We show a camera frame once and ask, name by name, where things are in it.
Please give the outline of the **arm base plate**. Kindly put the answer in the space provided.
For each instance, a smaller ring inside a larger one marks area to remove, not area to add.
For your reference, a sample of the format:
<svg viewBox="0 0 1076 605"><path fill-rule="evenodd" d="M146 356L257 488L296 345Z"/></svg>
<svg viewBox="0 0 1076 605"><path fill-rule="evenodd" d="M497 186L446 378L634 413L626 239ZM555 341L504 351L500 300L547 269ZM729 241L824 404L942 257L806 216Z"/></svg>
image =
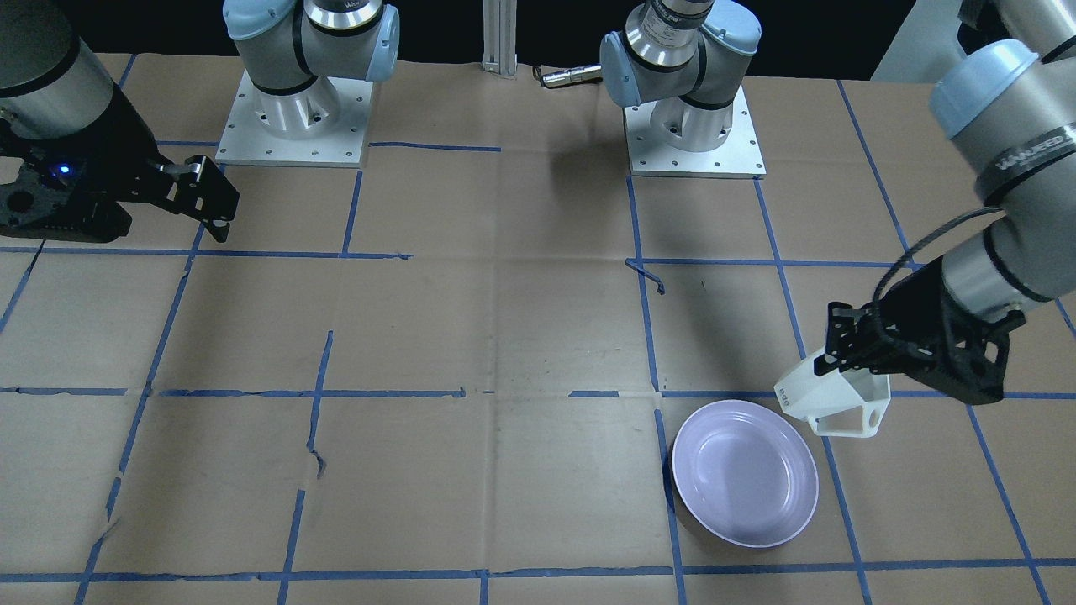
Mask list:
<svg viewBox="0 0 1076 605"><path fill-rule="evenodd" d="M624 108L631 175L761 179L766 161L744 87L718 110L681 98Z"/></svg>
<svg viewBox="0 0 1076 605"><path fill-rule="evenodd" d="M215 160L231 166L362 168L374 84L318 78L274 96L243 73Z"/></svg>

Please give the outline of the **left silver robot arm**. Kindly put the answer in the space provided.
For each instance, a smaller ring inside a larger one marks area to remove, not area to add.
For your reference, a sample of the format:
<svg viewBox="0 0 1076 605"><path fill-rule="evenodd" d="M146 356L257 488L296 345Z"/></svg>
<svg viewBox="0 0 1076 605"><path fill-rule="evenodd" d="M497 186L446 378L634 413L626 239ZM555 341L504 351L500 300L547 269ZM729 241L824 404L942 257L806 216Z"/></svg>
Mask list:
<svg viewBox="0 0 1076 605"><path fill-rule="evenodd" d="M1003 219L894 282L900 257L863 307L830 302L824 348L775 386L787 411L888 400L894 374L968 405L999 402L1011 332L1073 290L1073 3L964 1L958 19L987 43L929 105L976 171L983 207L968 217ZM648 1L604 37L601 78L620 107L656 101L670 145L711 150L760 38L738 3Z"/></svg>

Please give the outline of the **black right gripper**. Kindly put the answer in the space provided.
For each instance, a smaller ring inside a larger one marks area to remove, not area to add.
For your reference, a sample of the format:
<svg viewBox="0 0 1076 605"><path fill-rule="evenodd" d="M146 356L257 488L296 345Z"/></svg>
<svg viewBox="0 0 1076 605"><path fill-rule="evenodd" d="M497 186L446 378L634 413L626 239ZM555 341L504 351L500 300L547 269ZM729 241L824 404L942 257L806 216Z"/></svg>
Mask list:
<svg viewBox="0 0 1076 605"><path fill-rule="evenodd" d="M210 157L169 161L159 153L119 86L103 114L58 139L24 138L3 118L3 156L23 161L1 192L1 234L11 238L108 244L129 233L123 205L145 203L196 219L225 244L240 201Z"/></svg>

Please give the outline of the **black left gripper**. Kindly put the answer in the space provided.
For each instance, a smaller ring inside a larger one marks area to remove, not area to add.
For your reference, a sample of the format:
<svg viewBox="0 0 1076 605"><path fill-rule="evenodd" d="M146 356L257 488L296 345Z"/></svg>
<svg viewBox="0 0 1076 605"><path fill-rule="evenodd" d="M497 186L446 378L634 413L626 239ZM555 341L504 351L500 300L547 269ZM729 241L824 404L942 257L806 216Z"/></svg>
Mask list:
<svg viewBox="0 0 1076 605"><path fill-rule="evenodd" d="M883 341L873 324L875 311ZM900 374L959 402L987 405L1005 396L1010 333L1023 325L1027 315L1019 309L993 322L968 313L949 294L939 269L921 269L875 307L829 302L824 348L812 371Z"/></svg>

